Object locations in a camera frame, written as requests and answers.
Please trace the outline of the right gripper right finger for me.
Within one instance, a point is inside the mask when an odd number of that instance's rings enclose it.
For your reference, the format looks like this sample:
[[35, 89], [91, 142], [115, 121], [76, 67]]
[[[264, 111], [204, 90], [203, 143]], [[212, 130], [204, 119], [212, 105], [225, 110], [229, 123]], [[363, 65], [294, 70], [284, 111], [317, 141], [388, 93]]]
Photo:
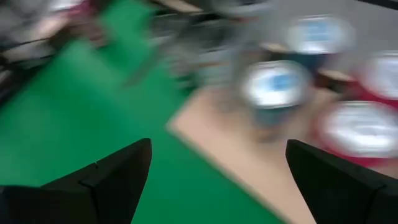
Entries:
[[398, 179], [296, 139], [285, 158], [316, 224], [398, 224]]

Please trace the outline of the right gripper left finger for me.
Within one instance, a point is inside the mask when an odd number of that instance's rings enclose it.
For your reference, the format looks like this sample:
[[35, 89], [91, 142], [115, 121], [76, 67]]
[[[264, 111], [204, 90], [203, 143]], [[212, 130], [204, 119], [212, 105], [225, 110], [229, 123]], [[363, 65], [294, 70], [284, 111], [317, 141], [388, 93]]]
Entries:
[[151, 160], [151, 139], [143, 138], [43, 187], [69, 192], [87, 190], [98, 224], [131, 224]]

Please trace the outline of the red Fanta can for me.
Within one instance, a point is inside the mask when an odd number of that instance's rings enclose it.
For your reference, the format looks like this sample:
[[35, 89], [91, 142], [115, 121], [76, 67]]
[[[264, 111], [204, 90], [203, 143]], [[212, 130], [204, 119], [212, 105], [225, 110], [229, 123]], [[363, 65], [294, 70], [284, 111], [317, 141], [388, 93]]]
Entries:
[[369, 167], [398, 158], [398, 111], [375, 101], [337, 101], [312, 126], [326, 152]]
[[363, 98], [398, 110], [398, 50], [372, 55], [360, 71]]

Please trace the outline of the blue silver Red Bull can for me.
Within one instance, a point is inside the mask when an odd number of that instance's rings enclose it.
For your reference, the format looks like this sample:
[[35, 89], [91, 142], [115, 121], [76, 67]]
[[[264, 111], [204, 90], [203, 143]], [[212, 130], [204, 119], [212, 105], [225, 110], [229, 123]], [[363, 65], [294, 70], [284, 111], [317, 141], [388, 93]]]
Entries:
[[312, 74], [299, 63], [275, 60], [250, 65], [241, 82], [241, 94], [254, 124], [281, 125], [311, 95]]
[[284, 29], [288, 56], [312, 73], [354, 44], [351, 24], [331, 15], [296, 17]]

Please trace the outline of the wooden shelf with black frame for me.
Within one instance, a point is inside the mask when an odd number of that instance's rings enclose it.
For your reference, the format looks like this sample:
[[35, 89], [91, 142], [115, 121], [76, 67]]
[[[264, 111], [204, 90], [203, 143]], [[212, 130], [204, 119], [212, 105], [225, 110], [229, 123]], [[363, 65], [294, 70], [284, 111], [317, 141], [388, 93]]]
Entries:
[[[250, 108], [242, 103], [228, 114], [217, 111], [215, 92], [201, 88], [169, 121], [169, 130], [283, 220], [316, 224], [285, 158], [287, 141], [296, 139], [321, 149], [312, 126], [323, 107], [337, 101], [370, 101], [363, 98], [361, 69], [354, 77], [322, 71], [309, 100], [270, 128], [256, 126]], [[398, 158], [365, 168], [398, 179]]]

